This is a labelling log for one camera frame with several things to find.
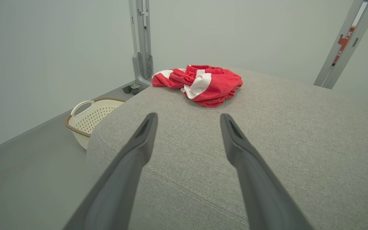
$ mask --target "red fabric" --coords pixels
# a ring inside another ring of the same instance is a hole
[[[195,96],[193,101],[204,107],[218,107],[226,99],[232,98],[235,91],[242,86],[241,77],[229,70],[208,65],[188,65],[185,71],[179,69],[164,70],[157,73],[152,78],[152,85],[156,87],[169,87],[172,89],[191,86],[194,80],[201,75],[197,75],[197,70],[204,70],[211,73],[211,82],[207,89]]]

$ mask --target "red clip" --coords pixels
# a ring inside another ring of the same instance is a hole
[[[348,41],[349,41],[349,39],[347,39],[347,38],[339,38],[339,42],[338,43],[340,45],[346,45]]]

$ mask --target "red garment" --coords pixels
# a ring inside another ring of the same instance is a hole
[[[242,86],[241,77],[229,70],[208,65],[162,70],[153,75],[152,85],[181,89],[186,97],[204,107],[218,107]]]

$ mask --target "gray ottoman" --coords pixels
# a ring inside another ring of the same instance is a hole
[[[130,229],[249,229],[219,115],[229,113],[316,229],[368,229],[368,107],[317,86],[231,68],[244,85],[218,108],[149,87],[106,116],[87,159],[97,173],[157,112]]]

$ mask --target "gray sofa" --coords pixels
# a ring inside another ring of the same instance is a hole
[[[149,87],[95,128],[88,163],[110,163],[150,112],[159,124],[129,228],[249,229],[219,116],[229,113],[316,229],[368,229],[368,107],[332,90],[231,68],[244,85],[218,108]]]

